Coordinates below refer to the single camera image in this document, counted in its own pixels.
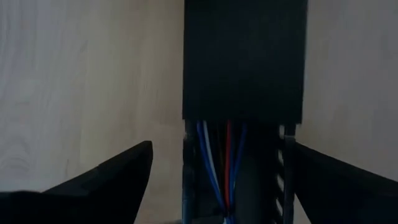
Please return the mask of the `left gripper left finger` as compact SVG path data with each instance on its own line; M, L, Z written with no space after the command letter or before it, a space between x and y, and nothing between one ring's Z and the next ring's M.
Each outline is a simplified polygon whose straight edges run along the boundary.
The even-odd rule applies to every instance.
M0 192L0 224L134 224L152 161L142 141L43 192Z

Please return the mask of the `black duct cover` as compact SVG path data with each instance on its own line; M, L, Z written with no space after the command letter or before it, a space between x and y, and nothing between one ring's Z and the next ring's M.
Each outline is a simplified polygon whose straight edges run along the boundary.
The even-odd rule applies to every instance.
M308 0L185 0L189 120L302 122Z

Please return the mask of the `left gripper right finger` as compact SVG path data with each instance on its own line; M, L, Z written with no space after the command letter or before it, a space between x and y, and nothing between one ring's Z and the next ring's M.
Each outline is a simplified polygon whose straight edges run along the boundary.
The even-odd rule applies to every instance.
M301 144L294 184L311 224L398 224L398 182Z

